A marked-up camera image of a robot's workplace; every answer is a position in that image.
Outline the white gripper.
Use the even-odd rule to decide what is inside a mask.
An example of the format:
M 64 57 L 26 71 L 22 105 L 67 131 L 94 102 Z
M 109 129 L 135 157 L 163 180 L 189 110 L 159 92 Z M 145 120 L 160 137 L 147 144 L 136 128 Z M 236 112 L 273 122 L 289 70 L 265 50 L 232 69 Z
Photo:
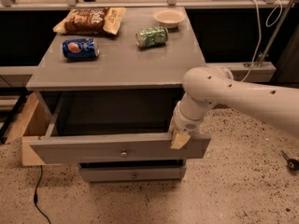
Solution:
M 189 133 L 198 133 L 201 123 L 200 119 L 193 120 L 187 118 L 180 111 L 180 103 L 177 103 L 168 129 L 170 133 L 173 133 L 171 148 L 181 149 L 184 147 L 191 138 Z

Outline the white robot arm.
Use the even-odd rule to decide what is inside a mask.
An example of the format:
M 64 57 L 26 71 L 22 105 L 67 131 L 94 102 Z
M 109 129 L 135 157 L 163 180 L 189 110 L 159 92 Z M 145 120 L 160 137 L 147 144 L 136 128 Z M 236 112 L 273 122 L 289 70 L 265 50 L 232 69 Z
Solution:
M 199 132 L 207 111 L 227 105 L 285 133 L 299 136 L 299 90 L 235 81 L 225 67 L 197 67 L 182 80 L 184 95 L 171 119 L 171 148 L 184 147 Z

